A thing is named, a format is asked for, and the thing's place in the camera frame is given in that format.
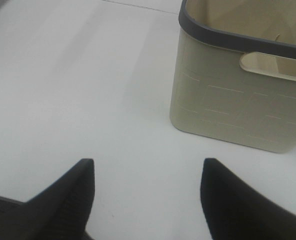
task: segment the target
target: black object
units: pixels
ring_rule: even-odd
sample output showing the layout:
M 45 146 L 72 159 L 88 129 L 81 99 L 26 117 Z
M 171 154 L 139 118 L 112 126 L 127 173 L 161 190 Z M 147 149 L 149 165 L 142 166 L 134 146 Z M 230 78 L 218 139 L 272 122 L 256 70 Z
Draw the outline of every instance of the black object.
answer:
M 214 158 L 204 162 L 200 197 L 214 240 L 296 240 L 296 216 Z
M 82 159 L 26 203 L 0 197 L 0 240 L 91 240 L 94 161 Z
M 187 0 L 182 1 L 179 23 L 187 34 L 198 41 L 243 53 L 259 52 L 296 59 L 296 45 L 222 31 L 203 25 L 189 15 L 186 3 Z

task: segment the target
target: beige basket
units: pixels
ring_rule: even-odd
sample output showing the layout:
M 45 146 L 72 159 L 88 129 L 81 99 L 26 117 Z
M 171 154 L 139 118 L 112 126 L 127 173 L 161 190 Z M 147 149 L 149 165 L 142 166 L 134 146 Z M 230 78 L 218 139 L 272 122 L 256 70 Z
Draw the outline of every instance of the beige basket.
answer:
M 283 153 L 296 145 L 296 0 L 183 0 L 170 119 Z

